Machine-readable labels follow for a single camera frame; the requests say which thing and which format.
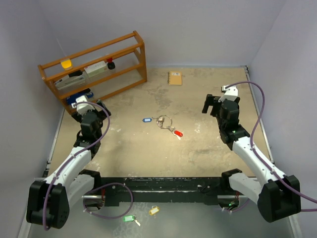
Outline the red key tag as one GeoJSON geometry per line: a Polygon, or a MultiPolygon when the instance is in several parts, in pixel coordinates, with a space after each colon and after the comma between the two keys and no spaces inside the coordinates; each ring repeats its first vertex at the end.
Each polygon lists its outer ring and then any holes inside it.
{"type": "Polygon", "coordinates": [[[176,135],[178,137],[182,137],[183,136],[183,133],[178,131],[178,130],[175,130],[173,133],[174,133],[174,135],[176,135]]]}

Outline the large metal keyring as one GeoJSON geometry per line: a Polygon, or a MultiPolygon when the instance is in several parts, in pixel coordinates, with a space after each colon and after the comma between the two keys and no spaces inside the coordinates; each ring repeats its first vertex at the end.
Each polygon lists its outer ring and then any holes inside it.
{"type": "Polygon", "coordinates": [[[164,117],[164,123],[163,123],[163,128],[161,129],[172,129],[172,118],[170,116],[167,115],[161,115],[158,117],[164,117]]]}

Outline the bunch of metal keys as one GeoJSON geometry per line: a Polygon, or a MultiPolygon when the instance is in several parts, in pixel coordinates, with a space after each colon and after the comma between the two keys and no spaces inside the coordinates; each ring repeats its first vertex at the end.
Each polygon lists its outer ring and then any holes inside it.
{"type": "Polygon", "coordinates": [[[156,118],[156,123],[157,123],[158,127],[163,128],[164,117],[156,118]]]}

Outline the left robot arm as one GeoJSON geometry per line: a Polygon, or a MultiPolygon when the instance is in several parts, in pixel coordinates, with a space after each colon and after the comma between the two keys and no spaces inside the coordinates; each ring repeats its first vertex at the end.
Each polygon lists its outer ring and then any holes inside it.
{"type": "Polygon", "coordinates": [[[80,122],[80,131],[68,157],[47,178],[34,181],[29,188],[26,221],[43,226],[44,230],[60,229],[66,223],[70,208],[86,192],[97,194],[102,189],[99,177],[82,172],[97,154],[103,121],[110,119],[110,111],[101,100],[89,102],[80,96],[72,104],[76,109],[73,118],[80,122]]]}

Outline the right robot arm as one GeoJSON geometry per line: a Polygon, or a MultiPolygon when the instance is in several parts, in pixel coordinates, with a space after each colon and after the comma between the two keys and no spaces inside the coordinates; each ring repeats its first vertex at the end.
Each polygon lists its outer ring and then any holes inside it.
{"type": "Polygon", "coordinates": [[[256,180],[239,169],[223,172],[220,188],[226,194],[237,191],[256,203],[261,216],[269,223],[301,211],[300,182],[278,169],[255,144],[239,123],[239,98],[231,101],[208,94],[202,112],[211,107],[217,119],[220,139],[238,155],[253,172],[256,180]]]}

